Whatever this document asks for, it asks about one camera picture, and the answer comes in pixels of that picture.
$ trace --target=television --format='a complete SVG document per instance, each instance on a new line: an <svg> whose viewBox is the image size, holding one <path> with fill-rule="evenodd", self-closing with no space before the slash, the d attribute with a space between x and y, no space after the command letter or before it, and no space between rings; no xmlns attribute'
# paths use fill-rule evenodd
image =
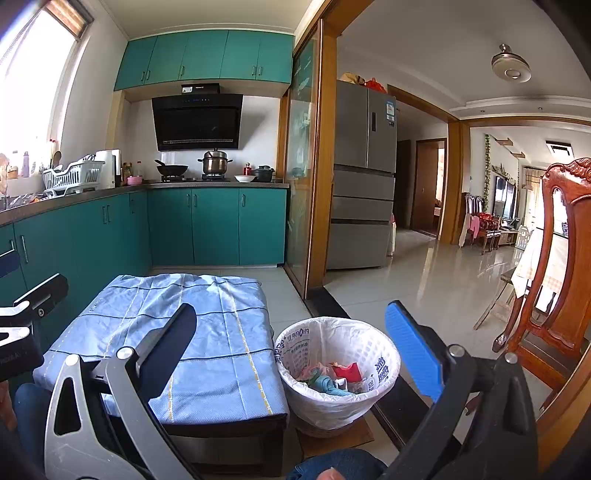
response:
<svg viewBox="0 0 591 480"><path fill-rule="evenodd" d="M495 203L492 208L493 215L513 220L516 193L515 185L509 183L505 177L497 176L495 182Z"/></svg>

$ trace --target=black pot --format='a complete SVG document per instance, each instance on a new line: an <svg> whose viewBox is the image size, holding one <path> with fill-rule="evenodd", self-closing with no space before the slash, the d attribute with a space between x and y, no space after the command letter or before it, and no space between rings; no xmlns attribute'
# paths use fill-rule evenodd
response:
<svg viewBox="0 0 591 480"><path fill-rule="evenodd" d="M268 165L261 165L260 167L254 169L252 174L255 176L253 181L260 181L264 183L269 183L273 179L273 172L275 171L274 168L271 168Z"/></svg>
<svg viewBox="0 0 591 480"><path fill-rule="evenodd" d="M158 163L158 171L164 177L180 177L188 169L188 165L166 165L166 163L160 160L154 160Z"/></svg>

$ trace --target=pot lid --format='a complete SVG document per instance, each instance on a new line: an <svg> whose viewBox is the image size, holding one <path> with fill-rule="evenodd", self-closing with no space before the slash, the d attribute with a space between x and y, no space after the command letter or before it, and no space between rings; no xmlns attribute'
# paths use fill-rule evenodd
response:
<svg viewBox="0 0 591 480"><path fill-rule="evenodd" d="M228 155L226 154L226 152L214 148L213 150L205 152L203 158L228 158Z"/></svg>

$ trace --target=upper cabinet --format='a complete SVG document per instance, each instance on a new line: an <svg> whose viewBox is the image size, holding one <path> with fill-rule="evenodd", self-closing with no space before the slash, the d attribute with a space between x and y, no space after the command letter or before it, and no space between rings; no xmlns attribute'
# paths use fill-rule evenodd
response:
<svg viewBox="0 0 591 480"><path fill-rule="evenodd" d="M222 71L227 30L196 30L187 32L183 64L179 80L218 79Z"/></svg>
<svg viewBox="0 0 591 480"><path fill-rule="evenodd" d="M262 32L256 79L291 83L293 43L294 37L292 35Z"/></svg>
<svg viewBox="0 0 591 480"><path fill-rule="evenodd" d="M251 30L196 30L130 41L115 90L176 80L291 83L293 36Z"/></svg>
<svg viewBox="0 0 591 480"><path fill-rule="evenodd" d="M115 90L144 84L156 39L157 37L140 38L127 44L115 82Z"/></svg>
<svg viewBox="0 0 591 480"><path fill-rule="evenodd" d="M156 37L156 45L150 58L145 85L178 80L188 34L169 33Z"/></svg>

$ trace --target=hand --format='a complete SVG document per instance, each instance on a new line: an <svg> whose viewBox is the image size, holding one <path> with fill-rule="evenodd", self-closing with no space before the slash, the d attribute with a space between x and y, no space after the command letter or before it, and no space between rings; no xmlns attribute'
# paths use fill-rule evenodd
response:
<svg viewBox="0 0 591 480"><path fill-rule="evenodd" d="M345 477L337 469L330 467L316 477L316 480L345 480Z"/></svg>
<svg viewBox="0 0 591 480"><path fill-rule="evenodd" d="M8 391L8 380L0 382L0 419L11 432L17 428L17 416L12 409L12 400Z"/></svg>

